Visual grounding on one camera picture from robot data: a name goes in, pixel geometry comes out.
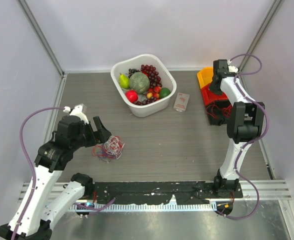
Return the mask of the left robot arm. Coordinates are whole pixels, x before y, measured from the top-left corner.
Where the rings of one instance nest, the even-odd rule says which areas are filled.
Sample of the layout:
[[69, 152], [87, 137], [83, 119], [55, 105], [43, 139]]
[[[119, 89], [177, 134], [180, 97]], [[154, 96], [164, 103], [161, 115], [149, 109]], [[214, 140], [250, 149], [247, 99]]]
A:
[[94, 147], [107, 142], [111, 133], [98, 116], [93, 118], [96, 131], [77, 115], [63, 117], [52, 139], [38, 149], [32, 179], [17, 213], [9, 223], [0, 226], [5, 240], [48, 240], [60, 218], [78, 199], [89, 199], [94, 181], [86, 174], [76, 173], [67, 188], [50, 204], [50, 193], [67, 163], [79, 148]]

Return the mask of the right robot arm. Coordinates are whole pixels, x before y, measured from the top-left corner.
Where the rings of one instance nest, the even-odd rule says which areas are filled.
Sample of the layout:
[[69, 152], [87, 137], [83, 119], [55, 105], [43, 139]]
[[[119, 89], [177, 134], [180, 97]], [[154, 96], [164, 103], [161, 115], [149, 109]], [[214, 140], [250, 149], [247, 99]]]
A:
[[263, 131], [265, 105], [246, 92], [226, 59], [213, 62], [209, 90], [215, 94], [225, 94], [232, 106], [226, 127], [228, 150], [212, 186], [213, 193], [223, 198], [238, 190], [240, 168], [246, 153]]

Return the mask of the yellow storage bin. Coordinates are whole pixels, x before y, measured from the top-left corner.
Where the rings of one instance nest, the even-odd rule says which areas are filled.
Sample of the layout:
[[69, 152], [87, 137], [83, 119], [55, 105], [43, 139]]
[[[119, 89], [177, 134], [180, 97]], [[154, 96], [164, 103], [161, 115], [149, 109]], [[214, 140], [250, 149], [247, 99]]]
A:
[[213, 67], [204, 67], [196, 74], [200, 89], [204, 88], [212, 82], [213, 75]]

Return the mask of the red storage bin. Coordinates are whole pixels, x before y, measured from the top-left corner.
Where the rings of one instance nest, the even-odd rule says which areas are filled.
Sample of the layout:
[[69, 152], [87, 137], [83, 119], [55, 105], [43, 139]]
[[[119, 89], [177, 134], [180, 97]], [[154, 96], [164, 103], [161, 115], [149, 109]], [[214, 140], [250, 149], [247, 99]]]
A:
[[217, 101], [229, 101], [228, 97], [224, 93], [222, 95], [216, 95], [215, 93], [211, 92], [209, 86], [210, 84], [207, 84], [201, 88], [201, 95], [205, 106], [208, 106]]

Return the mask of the black storage bin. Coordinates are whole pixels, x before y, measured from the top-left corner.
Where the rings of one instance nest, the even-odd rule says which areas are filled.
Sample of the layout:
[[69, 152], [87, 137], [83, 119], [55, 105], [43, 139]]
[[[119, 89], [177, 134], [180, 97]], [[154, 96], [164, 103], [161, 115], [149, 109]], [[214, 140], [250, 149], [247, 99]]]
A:
[[210, 125], [221, 126], [227, 124], [232, 113], [229, 101], [216, 101], [205, 106], [205, 112]]

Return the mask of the red apple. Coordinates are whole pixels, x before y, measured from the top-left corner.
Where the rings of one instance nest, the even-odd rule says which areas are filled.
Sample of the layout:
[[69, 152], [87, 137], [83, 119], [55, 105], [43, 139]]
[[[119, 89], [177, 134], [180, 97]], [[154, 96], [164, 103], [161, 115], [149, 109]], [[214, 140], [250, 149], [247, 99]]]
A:
[[138, 100], [138, 94], [136, 93], [136, 91], [134, 90], [128, 90], [126, 93], [125, 93], [125, 96], [127, 97], [127, 99], [131, 102], [131, 103], [134, 103]]

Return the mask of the white red card box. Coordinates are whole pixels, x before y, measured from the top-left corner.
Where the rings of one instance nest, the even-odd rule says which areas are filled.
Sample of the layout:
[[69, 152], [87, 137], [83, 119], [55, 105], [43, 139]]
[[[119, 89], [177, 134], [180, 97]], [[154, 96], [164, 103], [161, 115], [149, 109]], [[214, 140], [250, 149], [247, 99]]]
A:
[[173, 108], [177, 112], [180, 112], [180, 113], [185, 112], [187, 109], [189, 98], [190, 98], [189, 94], [178, 92]]

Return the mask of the dark red grapes front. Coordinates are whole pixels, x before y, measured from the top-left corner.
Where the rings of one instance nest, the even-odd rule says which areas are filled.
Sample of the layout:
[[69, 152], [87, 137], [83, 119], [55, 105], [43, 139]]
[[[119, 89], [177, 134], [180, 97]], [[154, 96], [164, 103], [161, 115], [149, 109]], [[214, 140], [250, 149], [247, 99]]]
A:
[[155, 98], [155, 97], [151, 97], [151, 98], [146, 98], [146, 99], [143, 99], [141, 101], [137, 100], [136, 102], [134, 102], [133, 104], [134, 105], [137, 105], [137, 106], [145, 106], [145, 105], [149, 105], [149, 104], [152, 104], [156, 101], [160, 100], [159, 98]]

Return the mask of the green lime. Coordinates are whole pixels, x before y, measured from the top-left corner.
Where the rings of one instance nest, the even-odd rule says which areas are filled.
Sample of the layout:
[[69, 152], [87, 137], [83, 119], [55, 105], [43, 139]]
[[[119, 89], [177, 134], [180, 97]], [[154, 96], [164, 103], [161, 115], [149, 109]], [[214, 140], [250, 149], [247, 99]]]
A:
[[161, 90], [159, 92], [159, 98], [163, 99], [170, 94], [171, 94], [171, 91], [167, 87], [163, 87], [163, 88], [161, 88]]

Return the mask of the green melon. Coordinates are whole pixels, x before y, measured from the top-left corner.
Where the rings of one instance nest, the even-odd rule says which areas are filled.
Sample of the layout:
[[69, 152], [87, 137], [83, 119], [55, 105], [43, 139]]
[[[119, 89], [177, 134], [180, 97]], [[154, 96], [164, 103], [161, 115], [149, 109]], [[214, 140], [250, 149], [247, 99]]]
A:
[[129, 78], [129, 87], [137, 94], [143, 94], [150, 87], [150, 80], [144, 73], [136, 72]]

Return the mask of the red yellow cherries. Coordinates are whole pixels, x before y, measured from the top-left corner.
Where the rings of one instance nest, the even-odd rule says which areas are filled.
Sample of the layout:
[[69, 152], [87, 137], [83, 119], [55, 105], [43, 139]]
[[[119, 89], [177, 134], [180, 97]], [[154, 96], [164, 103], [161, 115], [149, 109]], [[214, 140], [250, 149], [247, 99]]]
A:
[[159, 99], [160, 98], [160, 91], [161, 91], [160, 86], [155, 86], [154, 88], [149, 88], [147, 90], [146, 98], [147, 99]]

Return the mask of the red grape bunch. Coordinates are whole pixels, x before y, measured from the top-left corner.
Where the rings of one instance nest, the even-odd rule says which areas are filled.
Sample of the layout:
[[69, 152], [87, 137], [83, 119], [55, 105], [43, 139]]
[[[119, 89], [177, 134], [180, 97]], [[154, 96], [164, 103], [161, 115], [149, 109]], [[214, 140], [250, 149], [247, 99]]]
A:
[[162, 78], [160, 77], [159, 72], [157, 71], [156, 67], [153, 65], [141, 65], [140, 71], [144, 73], [149, 79], [149, 86], [151, 88], [154, 87], [162, 87]]

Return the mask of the dark purple grape bunch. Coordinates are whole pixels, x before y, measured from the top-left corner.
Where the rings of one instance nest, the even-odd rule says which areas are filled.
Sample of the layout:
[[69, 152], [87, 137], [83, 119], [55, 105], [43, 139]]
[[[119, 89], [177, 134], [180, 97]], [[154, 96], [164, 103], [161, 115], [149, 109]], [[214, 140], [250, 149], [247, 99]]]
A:
[[130, 78], [133, 74], [135, 73], [140, 73], [141, 71], [136, 69], [136, 68], [133, 68], [133, 69], [129, 69], [128, 70], [128, 78]]

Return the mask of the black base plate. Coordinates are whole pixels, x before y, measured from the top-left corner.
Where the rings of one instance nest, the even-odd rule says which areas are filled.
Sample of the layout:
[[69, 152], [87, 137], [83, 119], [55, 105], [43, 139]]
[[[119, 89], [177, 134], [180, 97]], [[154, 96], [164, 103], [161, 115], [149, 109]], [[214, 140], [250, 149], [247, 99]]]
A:
[[115, 205], [167, 205], [172, 197], [178, 205], [208, 204], [210, 199], [241, 199], [241, 185], [233, 189], [217, 188], [206, 181], [96, 182], [98, 204], [114, 200]]

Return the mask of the aluminium rail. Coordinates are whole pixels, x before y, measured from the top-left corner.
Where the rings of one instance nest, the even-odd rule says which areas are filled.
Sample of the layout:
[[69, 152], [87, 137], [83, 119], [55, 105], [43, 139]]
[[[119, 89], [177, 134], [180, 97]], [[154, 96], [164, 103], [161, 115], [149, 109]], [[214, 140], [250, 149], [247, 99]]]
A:
[[247, 181], [240, 182], [242, 189], [242, 198], [223, 198], [210, 199], [207, 204], [187, 204], [178, 205], [175, 197], [172, 197], [168, 204], [161, 205], [120, 205], [112, 203], [104, 209], [105, 212], [186, 212], [186, 211], [216, 211], [222, 209], [225, 205], [230, 208], [235, 201], [279, 201], [290, 200], [291, 195], [287, 185], [283, 181], [265, 182], [262, 180], [254, 181], [249, 184]]

